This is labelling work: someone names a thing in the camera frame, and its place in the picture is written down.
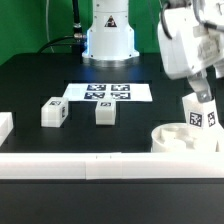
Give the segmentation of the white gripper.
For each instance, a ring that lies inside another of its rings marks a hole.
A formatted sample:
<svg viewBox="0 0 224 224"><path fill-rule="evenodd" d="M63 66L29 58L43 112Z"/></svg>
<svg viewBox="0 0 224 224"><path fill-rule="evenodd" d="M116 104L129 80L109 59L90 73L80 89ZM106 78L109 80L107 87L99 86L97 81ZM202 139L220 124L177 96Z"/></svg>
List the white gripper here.
<svg viewBox="0 0 224 224"><path fill-rule="evenodd" d="M170 79L187 77L200 103L212 93L206 68L224 77L224 0L166 0L159 14L159 48Z"/></svg>

